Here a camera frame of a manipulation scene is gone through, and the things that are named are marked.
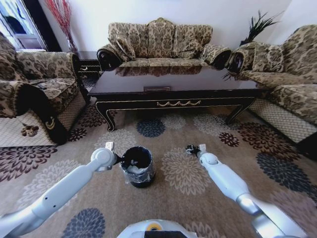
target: drawer handle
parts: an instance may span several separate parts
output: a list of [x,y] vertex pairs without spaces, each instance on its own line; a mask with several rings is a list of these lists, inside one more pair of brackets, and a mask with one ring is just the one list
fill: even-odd
[[165,104],[161,104],[161,103],[157,102],[157,105],[160,106],[160,107],[166,107],[166,106],[171,106],[171,107],[182,106],[182,107],[184,107],[184,106],[188,106],[188,105],[190,105],[190,106],[197,106],[197,105],[199,105],[201,102],[202,102],[201,100],[199,100],[199,101],[196,102],[196,103],[192,103],[191,101],[188,101],[187,103],[181,103],[180,101],[178,101],[177,103],[174,103],[174,104],[173,104],[173,103],[170,103],[170,102],[167,102],[167,103],[165,103]]

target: sofa backrest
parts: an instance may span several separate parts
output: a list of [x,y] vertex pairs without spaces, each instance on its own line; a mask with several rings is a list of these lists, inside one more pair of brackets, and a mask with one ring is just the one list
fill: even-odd
[[317,24],[298,28],[284,43],[284,71],[317,83]]
[[0,32],[0,80],[27,81],[15,55],[14,46]]
[[118,33],[123,34],[130,41],[136,57],[148,57],[148,28],[146,24],[110,23],[108,34],[111,43],[116,44]]
[[164,18],[148,24],[148,57],[172,58],[175,25]]
[[160,17],[148,24],[110,23],[108,37],[114,45],[118,34],[130,41],[137,58],[172,58],[187,44],[184,39],[196,39],[201,47],[209,43],[212,27],[175,25]]
[[173,43],[173,55],[177,56],[186,44],[185,39],[194,38],[203,47],[209,43],[212,36],[212,27],[209,25],[176,25]]

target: floor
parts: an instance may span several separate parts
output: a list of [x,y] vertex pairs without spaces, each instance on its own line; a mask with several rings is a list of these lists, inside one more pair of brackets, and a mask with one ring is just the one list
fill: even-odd
[[146,219],[173,220],[206,238],[255,237],[253,217],[222,195],[198,159],[185,153],[186,145],[205,143],[255,197],[276,204],[317,237],[317,163],[249,112],[227,126],[230,110],[113,112],[117,129],[108,132],[91,104],[64,145],[0,148],[0,214],[31,204],[88,163],[95,149],[114,141],[118,155],[136,145],[152,152],[154,183],[143,189],[127,184],[119,165],[96,173],[64,207],[23,237],[114,238]]

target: black bucket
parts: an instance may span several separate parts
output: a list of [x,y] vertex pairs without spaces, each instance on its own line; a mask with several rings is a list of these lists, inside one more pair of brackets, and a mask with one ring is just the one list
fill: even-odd
[[151,185],[155,177],[155,165],[151,152],[141,146],[128,149],[122,156],[121,167],[126,181],[135,187]]

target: vase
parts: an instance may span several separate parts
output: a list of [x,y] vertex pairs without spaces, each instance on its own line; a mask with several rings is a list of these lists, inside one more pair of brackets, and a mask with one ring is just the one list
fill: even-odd
[[71,34],[70,33],[67,34],[66,37],[67,37],[67,43],[68,43],[69,50],[71,52],[78,52],[78,49],[77,49],[77,47],[76,47],[76,45],[75,45],[75,43],[73,41],[73,38],[72,38]]

